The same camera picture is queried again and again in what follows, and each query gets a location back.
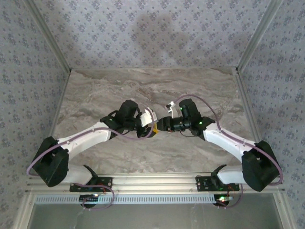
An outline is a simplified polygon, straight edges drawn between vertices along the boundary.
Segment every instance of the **cable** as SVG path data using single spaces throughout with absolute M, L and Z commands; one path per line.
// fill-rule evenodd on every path
M 258 152 L 260 152 L 261 154 L 263 154 L 265 157 L 267 157 L 267 158 L 274 164 L 274 166 L 277 168 L 277 170 L 278 170 L 278 172 L 279 172 L 279 174 L 280 174 L 280 179 L 279 179 L 279 181 L 277 181 L 277 182 L 275 182 L 275 183 L 270 183 L 269 185 L 275 186 L 275 185 L 279 185 L 279 184 L 282 183 L 282 181 L 283 181 L 283 179 L 284 179 L 283 172 L 282 172 L 282 170 L 281 170 L 279 164 L 278 164 L 270 155 L 268 155 L 265 151 L 261 150 L 260 148 L 254 146 L 254 145 L 252 145 L 252 144 L 250 144 L 250 143 L 244 143 L 243 141 L 237 139 L 236 137 L 233 137 L 233 136 L 229 135 L 229 134 L 226 133 L 224 130 L 222 130 L 222 128 L 221 128 L 221 126 L 220 126 L 220 123 L 219 123 L 219 118 L 218 118 L 216 112 L 214 111 L 214 109 L 213 109 L 213 108 L 212 108 L 203 98 L 200 98 L 199 96 L 196 96 L 196 95 L 194 95 L 194 94 L 185 94 L 185 95 L 180 96 L 178 99 L 176 99 L 176 100 L 174 101 L 174 103 L 179 102 L 181 99 L 183 99 L 183 98 L 185 98 L 185 97 L 194 97 L 194 98 L 197 98 L 197 99 L 201 100 L 202 102 L 204 102 L 204 103 L 208 106 L 208 108 L 212 111 L 212 113 L 214 114 L 215 119 L 216 119 L 216 123 L 217 123 L 217 127 L 218 127 L 218 129 L 220 130 L 220 132 L 223 133 L 223 135 L 225 135 L 226 137 L 228 137 L 228 138 L 230 138 L 230 139 L 232 139 L 232 140 L 234 140 L 234 141 L 236 141 L 236 142 L 238 142 L 238 143 L 245 144 L 246 146 L 249 146 L 249 147 L 251 147 L 251 148 L 257 150 Z
M 182 134 L 182 131 L 180 131 L 180 134 L 182 135 L 182 136 L 184 136 L 184 137 L 198 137 L 198 136 L 191 136 L 191 135 L 189 135 L 189 136 L 187 136 L 187 135 L 184 135 L 184 134 Z
M 224 209 L 227 209 L 227 208 L 233 208 L 233 207 L 235 207 L 236 205 L 238 205 L 239 203 L 240 203 L 240 201 L 242 201 L 242 199 L 243 199 L 243 195 L 244 195 L 244 187 L 243 187 L 243 185 L 242 184 L 240 184 L 240 188 L 241 188 L 241 193 L 240 193 L 240 196 L 239 196 L 239 198 L 238 198 L 238 200 L 236 201 L 236 203 L 234 203 L 233 205 L 231 205 L 231 206 L 226 206 L 224 203 L 222 203 L 222 202 L 220 202 L 220 201 L 216 201 L 218 204 L 221 204 L 221 205 L 223 205 L 223 207 L 222 208 L 224 208 Z
M 124 134 L 122 134 L 122 135 L 126 135 L 126 134 L 128 134 L 130 131 L 127 131 L 126 133 L 124 133 Z
M 229 189 L 231 189 L 233 191 L 233 198 L 235 196 L 235 190 L 230 186 L 230 185 L 227 185 Z
M 145 110 L 147 110 L 147 111 L 149 112 L 149 114 L 150 114 L 150 116 L 151 116 L 151 118 L 152 118 L 152 126 L 154 126 L 155 121 L 154 121 L 154 119 L 153 119 L 153 114 L 152 114 L 152 112 L 151 112 L 149 109 L 147 109 L 147 108 L 145 108 Z M 58 147 L 60 147 L 60 146 L 62 146 L 62 145 L 64 145 L 64 144 L 66 144 L 66 143 L 68 143 L 68 142 L 72 142 L 72 141 L 74 141 L 75 139 L 77 139 L 77 138 L 79 138 L 79 137 L 82 137 L 82 136 L 84 136 L 84 135 L 86 135 L 86 134 L 91 133 L 92 131 L 97 131 L 97 130 L 108 130 L 108 131 L 111 131 L 111 132 L 115 133 L 115 134 L 118 135 L 118 136 L 122 136 L 122 137 L 124 137 L 124 138 L 126 138 L 126 139 L 129 139 L 129 140 L 131 140 L 131 141 L 141 141 L 141 140 L 144 140 L 144 139 L 148 138 L 148 137 L 152 134 L 152 132 L 153 132 L 153 128 L 151 128 L 150 131 L 149 131 L 149 133 L 148 133 L 146 136 L 141 137 L 141 138 L 133 138 L 133 137 L 128 137 L 128 136 L 125 136 L 125 135 L 123 135 L 123 134 L 120 134 L 119 132 L 117 132 L 117 131 L 115 131 L 115 130 L 112 130 L 112 129 L 110 129 L 110 128 L 107 128 L 107 127 L 98 127 L 98 128 L 95 128 L 95 129 L 91 129 L 91 130 L 85 131 L 85 132 L 83 132 L 83 133 L 80 133 L 80 134 L 78 134 L 78 135 L 76 135 L 76 136 L 70 138 L 70 139 L 67 140 L 67 141 L 64 141 L 64 142 L 58 143 L 57 145 L 52 146 L 51 148 L 47 149 L 47 150 L 44 151 L 42 154 L 40 154 L 35 160 L 32 161 L 32 163 L 30 164 L 30 166 L 27 168 L 27 175 L 29 175 L 29 176 L 34 176 L 33 174 L 30 174 L 31 168 L 33 168 L 33 166 L 34 166 L 43 156 L 45 156 L 47 153 L 51 152 L 52 150 L 54 150 L 54 149 L 56 149 L 56 148 L 58 148 Z
M 88 211 L 104 210 L 104 209 L 106 209 L 106 208 L 109 208 L 109 207 L 113 204 L 113 202 L 114 202 L 114 200 L 115 200 L 114 191 L 113 191 L 110 187 L 108 187 L 108 186 L 105 186 L 105 185 L 82 185 L 82 184 L 78 184 L 78 183 L 74 183 L 74 184 L 77 185 L 77 186 L 80 186 L 80 187 L 101 187 L 101 188 L 108 189 L 108 190 L 111 191 L 111 193 L 112 193 L 112 198 L 111 198 L 110 203 L 109 203 L 107 206 L 102 207 L 102 208 L 87 208 L 87 207 L 85 207 L 85 202 L 86 202 L 90 197 L 85 198 L 85 199 L 82 201 L 82 204 L 81 204 L 82 207 L 83 207 L 85 210 L 88 210 Z

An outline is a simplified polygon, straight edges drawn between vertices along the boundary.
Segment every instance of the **metal bar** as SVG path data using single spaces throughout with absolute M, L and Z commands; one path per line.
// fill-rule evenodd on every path
M 60 111 L 61 111 L 61 105 L 62 105 L 63 97 L 64 97 L 66 89 L 67 89 L 69 78 L 70 78 L 70 72 L 68 73 L 68 76 L 67 76 L 67 78 L 65 80 L 65 83 L 64 83 L 62 91 L 61 91 L 61 96 L 59 98 L 59 102 L 58 102 L 58 105 L 57 105 L 57 108 L 56 108 L 55 116 L 53 118 L 53 122 L 52 122 L 52 126 L 51 126 L 51 130 L 50 130 L 49 136 L 53 136 L 53 133 L 55 131 L 55 126 L 57 124 L 58 117 L 59 117 L 59 114 L 60 114 Z
M 31 218 L 36 195 L 27 194 L 23 197 L 12 229 L 27 229 Z
M 100 176 L 113 177 L 112 188 L 116 193 L 120 194 L 201 194 L 202 192 L 197 192 L 195 180 L 197 175 L 209 176 L 210 173 L 107 174 Z M 27 191 L 35 194 L 69 194 L 69 189 L 69 184 L 47 187 L 39 177 L 31 178 L 27 186 Z M 283 190 L 282 186 L 267 186 L 262 193 L 275 193 Z M 216 191 L 207 193 L 225 194 L 226 192 Z M 256 191 L 244 185 L 244 193 L 256 193 Z
M 38 195 L 35 204 L 80 204 L 80 195 Z M 111 194 L 102 194 L 91 204 L 107 204 L 111 201 Z M 150 194 L 128 195 L 118 194 L 113 204 L 212 204 L 216 203 L 213 194 Z
M 246 92 L 245 84 L 243 81 L 242 73 L 235 73 L 236 79 L 237 79 L 237 85 L 238 90 L 241 95 L 241 99 L 245 108 L 245 115 L 247 117 L 249 126 L 251 128 L 251 131 L 254 135 L 254 139 L 256 142 L 262 140 L 262 135 L 258 129 L 258 125 L 254 116 L 254 112 L 251 106 L 251 101 L 248 97 L 248 94 Z M 281 222 L 284 229 L 297 229 L 297 225 L 295 222 L 295 218 L 293 216 L 293 213 L 291 211 L 291 207 L 288 201 L 287 194 L 284 189 L 284 185 L 281 184 L 278 186 L 279 188 L 282 188 L 280 192 L 274 192 L 274 200 L 276 203 L 277 211 L 280 215 Z
M 270 22 L 272 21 L 273 17 L 275 16 L 278 8 L 282 4 L 283 0 L 271 0 L 261 21 L 259 22 L 252 38 L 250 39 L 242 57 L 239 60 L 237 65 L 238 73 L 242 73 L 245 66 L 250 61 L 254 51 L 256 50 L 259 42 L 261 41 L 265 31 L 267 30 Z
M 236 70 L 234 71 L 233 75 L 236 78 L 239 95 L 240 95 L 240 97 L 242 99 L 242 103 L 244 105 L 244 113 L 245 113 L 247 121 L 249 123 L 251 133 L 254 137 L 255 142 L 259 142 L 263 138 L 259 132 L 259 128 L 258 128 L 258 125 L 256 122 L 251 100 L 247 94 L 247 90 L 246 90 L 243 78 L 241 76 L 241 73 L 237 73 Z
M 45 22 L 43 16 L 39 12 L 38 7 L 34 3 L 33 0 L 23 0 L 24 4 L 28 8 L 30 14 L 32 15 L 34 21 L 38 25 L 39 29 L 41 30 L 41 33 L 48 43 L 49 47 L 51 48 L 52 52 L 54 53 L 56 59 L 58 60 L 60 66 L 62 69 L 66 72 L 66 74 L 70 73 L 70 67 L 68 65 L 68 62 L 66 61 L 63 53 L 61 52 L 58 44 L 56 43 L 47 23 Z
M 274 200 L 284 229 L 298 229 L 286 193 L 274 193 Z

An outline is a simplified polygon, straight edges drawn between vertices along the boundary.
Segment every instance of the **wallpaper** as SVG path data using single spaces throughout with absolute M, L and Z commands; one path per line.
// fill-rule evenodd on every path
M 277 155 L 305 228 L 305 3 L 287 0 L 243 72 L 260 131 Z
M 35 0 L 71 68 L 236 66 L 269 0 Z
M 66 76 L 23 2 L 1 0 L 0 9 L 0 228 L 8 229 Z

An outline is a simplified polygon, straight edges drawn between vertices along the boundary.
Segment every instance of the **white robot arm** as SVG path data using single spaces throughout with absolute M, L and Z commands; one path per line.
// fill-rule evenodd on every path
M 221 188 L 231 183 L 247 184 L 256 191 L 262 191 L 277 178 L 279 165 L 268 143 L 244 139 L 223 129 L 213 119 L 201 117 L 191 99 L 179 103 L 182 117 L 174 117 L 174 106 L 174 102 L 166 106 L 172 116 L 160 119 L 157 123 L 158 130 L 175 132 L 188 129 L 193 136 L 220 146 L 241 162 L 239 166 L 221 165 L 212 172 L 211 179 L 216 187 Z
M 27 172 L 33 167 L 49 187 L 59 183 L 86 185 L 96 174 L 88 166 L 71 164 L 72 158 L 98 143 L 122 135 L 124 130 L 136 131 L 136 140 L 152 137 L 155 132 L 148 124 L 156 120 L 153 110 L 146 108 L 142 114 L 137 103 L 126 100 L 118 111 L 110 113 L 88 129 L 58 140 L 53 137 L 44 139 Z

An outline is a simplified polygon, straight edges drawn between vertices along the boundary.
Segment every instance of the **marble surface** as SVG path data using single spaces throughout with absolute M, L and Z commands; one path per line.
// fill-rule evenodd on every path
M 149 106 L 158 117 L 168 116 L 164 106 L 186 93 L 206 99 L 224 128 L 252 139 L 231 69 L 209 68 L 72 71 L 54 136 L 69 136 L 92 126 L 126 99 L 137 102 L 142 111 Z M 214 118 L 208 107 L 193 100 L 202 115 Z M 214 144 L 167 132 L 136 142 L 116 137 L 71 162 L 89 165 L 97 173 L 210 172 L 222 164 L 239 163 Z

